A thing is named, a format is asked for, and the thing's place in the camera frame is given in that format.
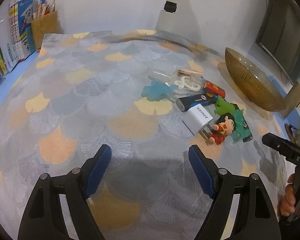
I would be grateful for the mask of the person's right hand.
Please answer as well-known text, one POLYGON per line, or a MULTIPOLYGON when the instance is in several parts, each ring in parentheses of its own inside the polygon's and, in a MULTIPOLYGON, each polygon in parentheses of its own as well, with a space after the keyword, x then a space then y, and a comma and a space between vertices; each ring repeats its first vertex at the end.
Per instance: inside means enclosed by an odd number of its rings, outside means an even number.
POLYGON ((295 212, 295 194, 293 190, 295 174, 291 174, 287 180, 287 186, 285 188, 285 195, 282 198, 280 204, 280 213, 284 217, 288 217, 289 215, 295 212))

